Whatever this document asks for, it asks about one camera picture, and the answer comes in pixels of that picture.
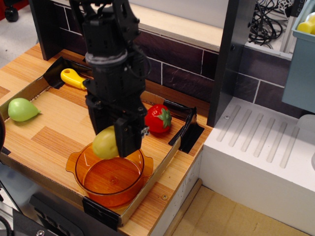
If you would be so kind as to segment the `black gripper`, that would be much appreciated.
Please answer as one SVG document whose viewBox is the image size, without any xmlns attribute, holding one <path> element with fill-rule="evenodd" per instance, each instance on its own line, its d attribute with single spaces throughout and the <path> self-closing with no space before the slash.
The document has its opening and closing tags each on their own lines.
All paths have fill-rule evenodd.
<svg viewBox="0 0 315 236">
<path fill-rule="evenodd" d="M 147 58 L 141 52 L 125 51 L 109 57 L 86 53 L 85 59 L 93 74 L 84 85 L 95 134 L 114 125 L 119 157 L 125 158 L 139 150 L 142 139 L 149 134 L 144 117 L 147 112 L 140 100 Z"/>
</svg>

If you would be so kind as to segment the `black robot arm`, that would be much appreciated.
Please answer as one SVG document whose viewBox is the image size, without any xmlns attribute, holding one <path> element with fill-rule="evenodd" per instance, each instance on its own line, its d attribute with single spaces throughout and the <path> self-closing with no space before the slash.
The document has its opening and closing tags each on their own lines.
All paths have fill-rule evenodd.
<svg viewBox="0 0 315 236">
<path fill-rule="evenodd" d="M 147 110 L 140 96 L 151 65 L 134 44 L 139 19 L 127 0 L 72 0 L 71 10 L 84 37 L 93 77 L 83 82 L 95 133 L 112 126 L 117 155 L 140 149 Z"/>
</svg>

